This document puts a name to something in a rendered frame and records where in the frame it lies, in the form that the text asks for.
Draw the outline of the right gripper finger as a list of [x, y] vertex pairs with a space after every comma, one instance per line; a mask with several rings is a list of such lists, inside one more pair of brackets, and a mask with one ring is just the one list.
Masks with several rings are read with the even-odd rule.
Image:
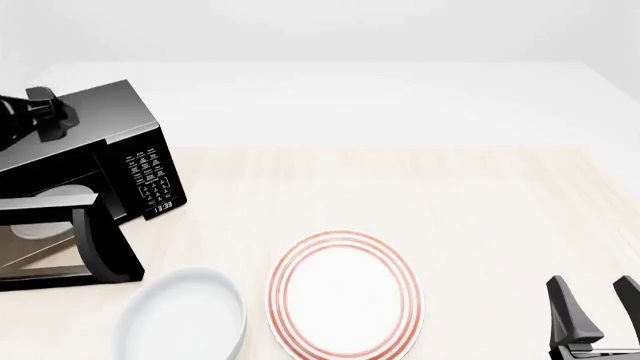
[[640, 323], [640, 285], [629, 275], [623, 275], [613, 287], [631, 323]]
[[550, 278], [546, 288], [551, 311], [550, 344], [594, 344], [604, 338], [560, 275]]

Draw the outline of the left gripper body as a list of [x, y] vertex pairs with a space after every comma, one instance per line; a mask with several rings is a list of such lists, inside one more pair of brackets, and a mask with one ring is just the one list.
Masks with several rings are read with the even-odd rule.
[[42, 143], [60, 140], [65, 137], [67, 130], [59, 128], [58, 121], [66, 114], [55, 114], [52, 108], [52, 98], [57, 97], [48, 87], [36, 86], [26, 89], [28, 113], [35, 122], [36, 131]]

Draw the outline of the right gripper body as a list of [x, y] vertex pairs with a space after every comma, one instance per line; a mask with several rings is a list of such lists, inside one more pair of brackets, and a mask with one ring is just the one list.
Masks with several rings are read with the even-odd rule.
[[563, 338], [549, 341], [551, 360], [640, 360], [640, 349], [594, 349], [599, 338]]

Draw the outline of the black microwave oven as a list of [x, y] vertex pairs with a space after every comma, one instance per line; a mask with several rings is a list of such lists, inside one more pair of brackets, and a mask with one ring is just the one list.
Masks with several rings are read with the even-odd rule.
[[0, 199], [84, 185], [120, 224], [187, 202], [160, 124], [128, 80], [57, 97], [79, 125], [60, 140], [41, 143], [33, 132], [1, 151]]

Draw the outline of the white microwave turntable plate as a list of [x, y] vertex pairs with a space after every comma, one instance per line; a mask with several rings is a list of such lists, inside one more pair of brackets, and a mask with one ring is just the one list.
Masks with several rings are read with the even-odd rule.
[[[36, 197], [57, 197], [79, 194], [93, 194], [94, 191], [84, 185], [61, 185], [37, 194]], [[21, 239], [43, 240], [68, 232], [73, 225], [68, 222], [12, 225], [12, 232]]]

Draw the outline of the black microwave door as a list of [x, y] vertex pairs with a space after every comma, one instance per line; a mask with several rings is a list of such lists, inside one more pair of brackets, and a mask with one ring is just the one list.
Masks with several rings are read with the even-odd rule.
[[[103, 284], [80, 257], [72, 210], [85, 209], [93, 241], [113, 272], [141, 281], [145, 269], [97, 194], [0, 199], [0, 292]], [[68, 221], [73, 228], [59, 236], [27, 240], [12, 225]]]

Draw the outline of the white bowl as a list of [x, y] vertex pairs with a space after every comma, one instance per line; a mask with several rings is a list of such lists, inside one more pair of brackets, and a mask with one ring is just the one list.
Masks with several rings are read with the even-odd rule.
[[141, 287], [113, 332], [113, 360], [236, 360], [247, 307], [226, 275], [205, 267], [169, 272]]

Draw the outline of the white plate with red rings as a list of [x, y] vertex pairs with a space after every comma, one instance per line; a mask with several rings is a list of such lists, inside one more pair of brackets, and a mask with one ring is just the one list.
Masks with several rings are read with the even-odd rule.
[[353, 230], [290, 245], [266, 278], [264, 299], [269, 328], [293, 360], [401, 360], [426, 314], [409, 263]]

